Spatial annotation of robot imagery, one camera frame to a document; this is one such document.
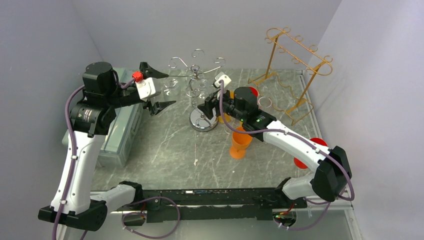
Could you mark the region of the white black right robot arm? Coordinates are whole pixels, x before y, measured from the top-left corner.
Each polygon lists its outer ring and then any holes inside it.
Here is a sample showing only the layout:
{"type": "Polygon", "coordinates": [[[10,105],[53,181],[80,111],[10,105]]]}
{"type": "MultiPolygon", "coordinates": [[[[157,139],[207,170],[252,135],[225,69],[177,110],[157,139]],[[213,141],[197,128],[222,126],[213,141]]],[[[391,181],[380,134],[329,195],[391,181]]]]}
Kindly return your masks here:
{"type": "Polygon", "coordinates": [[[216,90],[198,105],[198,109],[209,120],[227,114],[241,121],[241,134],[282,149],[312,172],[303,177],[286,178],[278,186],[280,190],[275,194],[275,200],[280,207],[287,208],[296,199],[310,196],[318,196],[326,202],[355,198],[346,151],[339,146],[330,148],[313,142],[289,129],[259,107],[257,97],[249,87],[238,87],[234,97],[229,91],[216,90]]]}

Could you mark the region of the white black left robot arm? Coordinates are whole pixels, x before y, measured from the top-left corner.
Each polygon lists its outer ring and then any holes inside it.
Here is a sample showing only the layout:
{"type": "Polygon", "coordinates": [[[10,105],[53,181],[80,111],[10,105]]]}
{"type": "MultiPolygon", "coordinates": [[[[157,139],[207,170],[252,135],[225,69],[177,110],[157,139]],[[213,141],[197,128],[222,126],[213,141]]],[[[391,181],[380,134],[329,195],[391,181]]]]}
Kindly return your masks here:
{"type": "Polygon", "coordinates": [[[161,93],[160,79],[168,74],[141,62],[131,80],[122,83],[109,62],[89,64],[78,88],[82,99],[75,106],[65,104],[68,147],[61,180],[48,206],[38,212],[38,219],[55,228],[65,225],[84,231],[97,231],[107,215],[127,206],[139,209],[144,203],[141,184],[122,181],[116,187],[91,196],[91,185],[102,145],[115,120],[116,109],[141,105],[154,116],[171,105],[170,101],[152,103],[161,93]]]}

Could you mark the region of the clear ribbed wine glass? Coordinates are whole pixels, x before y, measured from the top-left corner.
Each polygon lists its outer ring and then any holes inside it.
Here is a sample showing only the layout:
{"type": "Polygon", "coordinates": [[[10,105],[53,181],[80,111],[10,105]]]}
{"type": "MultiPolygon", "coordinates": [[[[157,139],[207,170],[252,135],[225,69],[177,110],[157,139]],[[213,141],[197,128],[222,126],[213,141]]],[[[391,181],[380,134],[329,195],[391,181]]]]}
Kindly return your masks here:
{"type": "Polygon", "coordinates": [[[176,78],[167,78],[164,82],[164,97],[177,98],[180,95],[181,85],[176,78]]]}
{"type": "Polygon", "coordinates": [[[210,83],[207,79],[198,79],[192,83],[194,96],[199,99],[206,99],[210,94],[210,83]]]}

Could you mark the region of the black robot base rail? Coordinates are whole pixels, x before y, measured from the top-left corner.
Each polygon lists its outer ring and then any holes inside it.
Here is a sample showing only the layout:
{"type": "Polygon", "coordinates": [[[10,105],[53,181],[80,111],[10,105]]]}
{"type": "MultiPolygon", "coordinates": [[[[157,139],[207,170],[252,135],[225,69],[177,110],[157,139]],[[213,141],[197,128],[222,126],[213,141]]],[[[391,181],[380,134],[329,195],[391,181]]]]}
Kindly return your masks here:
{"type": "Polygon", "coordinates": [[[146,203],[124,205],[121,211],[143,211],[148,223],[180,220],[256,219],[271,221],[277,212],[305,209],[300,197],[291,200],[278,188],[150,189],[146,203]]]}

